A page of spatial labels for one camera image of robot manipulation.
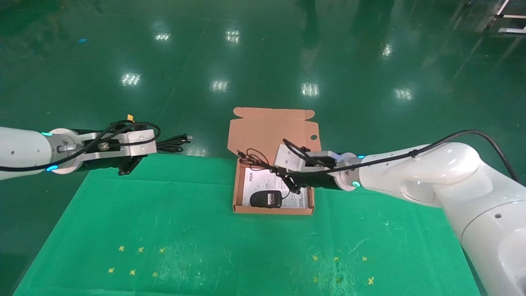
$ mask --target cardboard box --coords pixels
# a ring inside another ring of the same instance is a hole
[[[230,121],[228,131],[228,149],[237,155],[237,151],[246,152],[248,148],[259,150],[270,164],[274,159],[283,139],[288,139],[298,147],[305,146],[312,151],[321,151],[318,124],[306,121],[314,116],[313,110],[267,109],[236,107],[239,119]],[[237,162],[236,180],[234,183],[234,200],[232,207],[236,213],[312,215],[314,212],[314,189],[308,188],[307,209],[268,209],[243,206],[243,185],[245,168]]]

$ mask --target black cable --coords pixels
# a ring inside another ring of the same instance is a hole
[[[306,162],[306,164],[318,164],[318,165],[326,166],[326,164],[323,161],[316,159],[312,156],[309,156],[304,150],[294,145],[293,142],[287,139],[283,139],[283,143],[289,150],[292,151],[292,153],[297,155],[299,158],[303,159]]]
[[[254,151],[258,154],[260,154],[261,156],[263,156],[263,158],[265,159],[263,161],[263,159],[261,159],[261,157],[259,157],[258,155],[254,154],[254,153],[250,153],[250,151]],[[246,153],[243,153],[241,151],[237,151],[237,155],[239,155],[239,157],[241,157],[239,159],[239,163],[240,164],[244,164],[244,165],[248,165],[252,170],[253,170],[253,166],[257,166],[259,167],[260,169],[258,170],[255,170],[255,171],[261,171],[261,170],[270,170],[272,173],[277,173],[278,172],[278,168],[273,166],[273,165],[270,165],[270,163],[268,162],[268,159],[265,157],[265,155],[263,153],[261,153],[260,151],[256,150],[256,149],[253,149],[253,148],[249,148],[247,149]]]
[[[114,132],[111,136],[109,137],[106,137],[106,138],[102,138],[105,134],[109,133],[113,128],[115,128],[116,126],[118,125],[121,125],[121,124],[126,124],[126,123],[131,123],[130,125],[127,125],[126,127]],[[63,164],[69,160],[72,160],[78,156],[80,156],[81,154],[83,154],[84,152],[88,151],[89,149],[91,149],[92,147],[100,144],[100,143],[103,143],[104,140],[108,140],[110,139],[110,137],[113,137],[121,132],[123,132],[124,130],[126,129],[129,129],[130,127],[132,126],[136,126],[136,125],[140,125],[140,124],[146,124],[146,125],[149,125],[149,126],[153,126],[153,127],[156,127],[159,131],[158,134],[160,134],[160,129],[157,125],[155,124],[152,124],[152,123],[145,123],[145,122],[141,122],[141,123],[134,123],[133,121],[130,121],[130,120],[121,120],[121,121],[117,121],[117,122],[114,122],[112,123],[109,127],[107,127],[105,130],[101,131],[99,133],[99,135],[93,139],[93,141],[91,141],[87,146],[85,146],[84,148],[80,149],[79,151],[75,152],[74,154],[70,155],[70,156],[67,156],[61,160],[57,160],[55,162],[52,162],[52,163],[48,163],[48,164],[42,164],[42,165],[36,165],[36,166],[28,166],[28,167],[6,167],[6,166],[0,166],[0,171],[4,171],[4,172],[29,172],[29,171],[37,171],[37,170],[43,170],[43,169],[46,169],[50,166],[53,166],[53,165],[60,165],[60,164]],[[126,143],[126,145],[140,145],[140,144],[146,144],[146,143],[149,143],[151,141],[154,141],[156,139],[156,137],[150,139],[150,140],[146,140],[146,141],[142,141],[142,142],[136,142],[136,143]]]
[[[389,161],[395,161],[395,160],[400,160],[400,159],[404,159],[404,158],[408,158],[408,157],[416,157],[420,153],[429,151],[429,150],[431,150],[433,148],[436,148],[439,145],[444,144],[445,142],[447,142],[449,140],[452,140],[452,139],[454,139],[456,137],[459,137],[459,136],[462,136],[462,135],[465,135],[465,134],[476,134],[476,135],[479,135],[479,136],[483,137],[484,139],[486,139],[486,141],[488,141],[491,144],[493,149],[495,149],[495,151],[499,155],[500,159],[504,163],[504,166],[508,170],[508,173],[510,174],[511,178],[513,180],[515,180],[516,182],[519,182],[519,178],[517,177],[517,174],[513,170],[510,162],[508,161],[508,159],[506,158],[506,156],[504,155],[504,153],[502,152],[500,147],[497,145],[495,140],[493,140],[487,134],[485,134],[483,132],[480,132],[480,131],[477,131],[477,130],[463,130],[463,131],[459,131],[459,132],[450,134],[450,135],[448,135],[448,136],[446,136],[446,137],[444,137],[444,138],[442,138],[442,139],[440,139],[440,140],[438,140],[438,141],[436,141],[436,142],[434,142],[432,144],[429,144],[429,145],[427,145],[424,148],[415,149],[415,150],[412,150],[412,151],[410,151],[408,153],[405,153],[405,154],[400,154],[400,155],[387,157],[387,158],[384,158],[384,159],[379,159],[379,160],[374,160],[374,161],[369,161],[369,162],[363,162],[363,163],[359,163],[359,164],[353,164],[353,165],[350,165],[350,166],[337,167],[335,169],[330,169],[330,170],[325,170],[325,171],[307,172],[307,173],[301,173],[301,172],[290,173],[290,174],[287,174],[287,176],[290,176],[290,177],[294,178],[294,176],[324,175],[324,174],[332,173],[332,172],[354,170],[354,169],[358,169],[358,168],[363,167],[363,166],[374,165],[374,164],[379,164],[379,163],[384,163],[384,162],[389,162]]]
[[[285,195],[285,197],[284,197],[284,198],[281,198],[281,199],[284,200],[284,199],[286,199],[287,196],[289,196],[289,195],[290,195],[290,188],[289,188],[289,193],[287,193],[287,195]]]
[[[183,148],[181,145],[191,143],[188,139],[191,137],[186,134],[174,136],[169,139],[157,142],[157,151],[163,151],[166,153],[182,152]]]
[[[113,134],[105,137],[104,139],[100,139],[100,143],[104,143],[104,141],[110,140],[110,139],[112,139],[114,136],[116,136],[118,134],[122,134],[123,132],[129,130],[131,127],[142,126],[142,125],[151,126],[151,127],[153,127],[154,129],[157,130],[157,133],[154,135],[153,138],[148,139],[148,140],[144,140],[144,141],[140,141],[140,142],[133,142],[133,143],[110,144],[109,147],[121,147],[121,146],[132,146],[132,145],[147,144],[147,143],[150,143],[150,142],[153,142],[153,141],[157,140],[161,136],[161,129],[159,128],[159,126],[157,126],[157,125],[155,125],[155,124],[153,124],[151,122],[134,122],[134,123],[132,123],[130,125],[127,125],[127,126],[123,127],[122,129],[114,132]]]

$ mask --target black cable tie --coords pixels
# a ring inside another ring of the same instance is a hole
[[[407,154],[409,154],[410,157],[415,158],[418,155],[418,150],[415,149],[413,151],[409,151]]]

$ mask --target green cloth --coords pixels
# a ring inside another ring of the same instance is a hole
[[[478,295],[440,209],[317,189],[313,216],[235,214],[235,166],[90,172],[15,295]]]

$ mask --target green epoxy floor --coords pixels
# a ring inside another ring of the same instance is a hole
[[[477,128],[526,176],[522,36],[495,1],[0,1],[0,125],[101,129],[131,113],[227,149],[236,106],[316,112],[322,147],[379,153]],[[509,14],[524,14],[511,1]],[[166,41],[156,40],[169,34]],[[87,42],[78,40],[86,38]],[[123,86],[125,73],[140,75]],[[503,171],[479,139],[465,141]],[[85,173],[0,183],[0,294],[13,292]]]

